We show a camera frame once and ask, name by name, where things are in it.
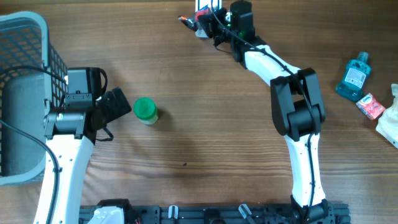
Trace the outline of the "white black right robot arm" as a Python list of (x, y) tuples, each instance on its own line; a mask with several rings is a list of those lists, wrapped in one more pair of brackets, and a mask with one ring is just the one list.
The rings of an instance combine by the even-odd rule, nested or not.
[(288, 64), (256, 35), (251, 2), (235, 1), (228, 9), (221, 1), (196, 1), (195, 6), (193, 21), (201, 37), (212, 39), (215, 47), (228, 43), (234, 60), (270, 87), (272, 121), (290, 155), (292, 221), (311, 223), (326, 218), (328, 202), (318, 158), (325, 107), (314, 69)]

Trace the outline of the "black red snack packet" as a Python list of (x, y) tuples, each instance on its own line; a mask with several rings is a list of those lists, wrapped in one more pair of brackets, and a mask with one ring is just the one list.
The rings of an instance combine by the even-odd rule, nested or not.
[(199, 8), (199, 10), (194, 13), (192, 17), (178, 16), (178, 20), (190, 30), (196, 32), (198, 29), (201, 29), (201, 25), (205, 22), (206, 19), (208, 19), (208, 16), (210, 14), (211, 10), (209, 9), (209, 6), (206, 5)]

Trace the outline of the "red tissue packet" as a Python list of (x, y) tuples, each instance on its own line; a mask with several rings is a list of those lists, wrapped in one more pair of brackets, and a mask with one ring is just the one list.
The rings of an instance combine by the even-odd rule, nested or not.
[(356, 102), (356, 106), (370, 119), (375, 120), (380, 117), (386, 110), (383, 105), (381, 105), (375, 97), (368, 93), (362, 99)]

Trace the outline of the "blue mouthwash bottle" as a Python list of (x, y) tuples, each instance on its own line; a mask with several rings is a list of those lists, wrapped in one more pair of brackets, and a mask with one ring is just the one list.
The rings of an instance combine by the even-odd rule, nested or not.
[(371, 73), (368, 58), (367, 52), (360, 52), (346, 64), (345, 74), (335, 89), (337, 94), (350, 101), (362, 98), (363, 86)]

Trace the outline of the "beige bread bag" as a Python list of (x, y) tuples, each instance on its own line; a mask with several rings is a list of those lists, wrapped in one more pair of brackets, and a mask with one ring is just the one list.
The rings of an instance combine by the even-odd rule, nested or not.
[(391, 89), (394, 97), (393, 103), (379, 118), (376, 131), (397, 148), (397, 84), (393, 83)]

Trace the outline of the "green lid jar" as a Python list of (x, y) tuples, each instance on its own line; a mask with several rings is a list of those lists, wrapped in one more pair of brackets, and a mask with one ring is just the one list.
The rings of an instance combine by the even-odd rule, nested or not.
[(154, 124), (159, 118), (155, 103), (152, 99), (146, 97), (136, 100), (133, 112), (139, 121), (146, 125)]

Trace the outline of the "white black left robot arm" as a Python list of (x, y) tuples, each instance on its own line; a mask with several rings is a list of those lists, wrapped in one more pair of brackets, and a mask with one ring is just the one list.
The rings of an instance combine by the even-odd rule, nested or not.
[(131, 112), (120, 88), (108, 91), (106, 72), (98, 67), (70, 68), (68, 91), (45, 116), (44, 179), (35, 223), (78, 223), (86, 168), (96, 133)]

